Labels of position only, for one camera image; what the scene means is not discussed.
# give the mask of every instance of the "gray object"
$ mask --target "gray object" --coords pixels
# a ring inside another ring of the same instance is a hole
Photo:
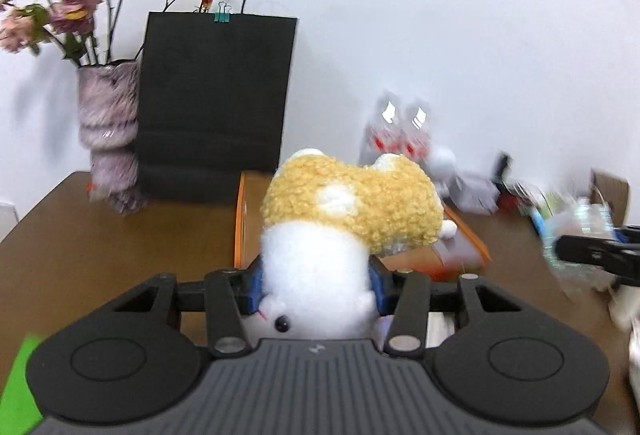
[[[222,354],[237,354],[242,352],[245,347],[244,339],[235,337],[220,338],[215,344],[215,349]]]
[[[460,211],[491,214],[497,209],[498,188],[486,177],[458,174],[449,187],[449,197]]]
[[[247,357],[213,363],[180,404],[113,427],[45,419],[33,435],[534,435],[449,402],[415,361],[392,359],[371,341],[264,340]],[[604,435],[586,419],[549,435]]]
[[[396,336],[389,339],[389,346],[398,352],[413,352],[420,348],[420,339],[414,336]]]

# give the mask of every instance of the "metal screw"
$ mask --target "metal screw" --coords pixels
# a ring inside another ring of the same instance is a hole
[[[420,339],[414,336],[394,336],[389,339],[389,346],[398,352],[413,352],[420,348]]]
[[[222,354],[237,354],[238,352],[242,352],[246,343],[244,339],[236,338],[235,336],[227,336],[226,338],[220,338],[216,341],[216,344],[213,347],[222,352]]]

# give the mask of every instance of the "brown table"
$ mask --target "brown table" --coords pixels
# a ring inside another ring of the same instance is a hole
[[[196,280],[234,263],[235,207],[153,202],[122,217],[89,202],[87,182],[88,174],[72,174],[0,243],[0,383],[25,334],[48,336],[158,272]],[[525,219],[462,218],[491,252],[490,280],[589,336],[607,354],[611,377],[595,420],[611,434],[640,433],[625,378],[628,337],[612,326],[607,296],[590,293],[578,303],[566,298]],[[202,316],[184,315],[182,331],[204,344]]]

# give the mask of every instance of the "green binder clip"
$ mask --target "green binder clip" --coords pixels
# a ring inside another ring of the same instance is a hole
[[[230,16],[229,12],[226,11],[227,8],[229,8],[229,10],[231,11],[231,5],[227,5],[226,1],[221,1],[218,4],[218,11],[213,16],[213,21],[218,23],[229,23]]]

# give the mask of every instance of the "stuffed toy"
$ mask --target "stuffed toy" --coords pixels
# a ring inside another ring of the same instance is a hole
[[[244,319],[254,344],[369,336],[378,318],[369,256],[456,231],[429,177],[395,154],[362,167],[301,150],[274,175],[262,216],[264,298]]]

